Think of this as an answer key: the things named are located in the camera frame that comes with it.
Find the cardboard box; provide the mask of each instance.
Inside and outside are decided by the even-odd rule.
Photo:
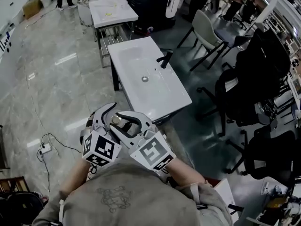
[[[41,0],[28,0],[23,6],[26,19],[36,15],[43,7]]]

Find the black faucet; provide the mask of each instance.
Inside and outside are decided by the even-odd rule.
[[[167,66],[167,64],[168,64],[168,62],[169,62],[169,60],[170,60],[170,58],[171,58],[171,56],[173,55],[174,52],[173,52],[173,50],[170,49],[170,48],[160,48],[160,50],[161,50],[162,52],[167,52],[167,54],[166,54],[164,57],[161,57],[161,58],[158,58],[158,59],[157,59],[157,62],[160,62],[160,61],[163,60],[163,62],[162,62],[162,64],[161,64],[161,68],[162,68],[162,69],[165,69],[166,66]]]

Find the power outlet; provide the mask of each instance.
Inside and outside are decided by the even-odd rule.
[[[45,148],[41,148],[41,152],[42,152],[42,154],[44,154],[44,153],[47,153],[47,152],[50,152],[51,151],[51,147],[50,147],[50,145],[49,145],[49,143],[47,143],[47,144],[44,144],[44,147]]]

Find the white sink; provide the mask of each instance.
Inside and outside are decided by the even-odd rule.
[[[108,50],[134,111],[156,121],[191,104],[170,64],[162,69],[162,61],[156,61],[164,55],[151,37],[109,45]]]

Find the gray t-shirt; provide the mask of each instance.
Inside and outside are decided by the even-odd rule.
[[[209,185],[176,190],[154,172],[125,162],[99,172],[67,198],[58,193],[32,225],[58,221],[61,199],[64,226],[233,225],[228,207]],[[198,210],[195,201],[208,208]]]

